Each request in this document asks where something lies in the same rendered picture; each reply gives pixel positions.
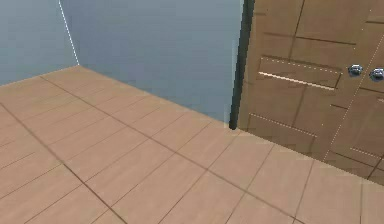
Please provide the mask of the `brown wooden double door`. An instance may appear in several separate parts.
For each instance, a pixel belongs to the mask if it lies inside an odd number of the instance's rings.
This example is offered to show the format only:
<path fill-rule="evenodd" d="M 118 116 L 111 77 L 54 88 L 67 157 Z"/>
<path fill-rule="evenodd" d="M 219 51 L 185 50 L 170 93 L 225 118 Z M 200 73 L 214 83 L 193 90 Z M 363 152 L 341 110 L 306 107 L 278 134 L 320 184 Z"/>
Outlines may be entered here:
<path fill-rule="evenodd" d="M 243 2 L 237 127 L 384 185 L 384 0 Z"/>

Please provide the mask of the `silver round door knob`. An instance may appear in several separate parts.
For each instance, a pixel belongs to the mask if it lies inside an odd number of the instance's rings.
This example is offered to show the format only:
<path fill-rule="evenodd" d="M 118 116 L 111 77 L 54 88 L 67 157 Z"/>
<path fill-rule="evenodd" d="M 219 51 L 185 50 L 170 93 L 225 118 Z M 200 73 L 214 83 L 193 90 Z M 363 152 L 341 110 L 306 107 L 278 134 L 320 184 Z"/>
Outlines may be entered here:
<path fill-rule="evenodd" d="M 379 81 L 384 80 L 384 68 L 373 69 L 370 72 L 369 77 L 375 82 L 379 82 Z"/>
<path fill-rule="evenodd" d="M 351 77 L 360 76 L 362 72 L 363 72 L 363 67 L 359 64 L 352 64 L 351 66 L 348 67 L 348 74 Z"/>

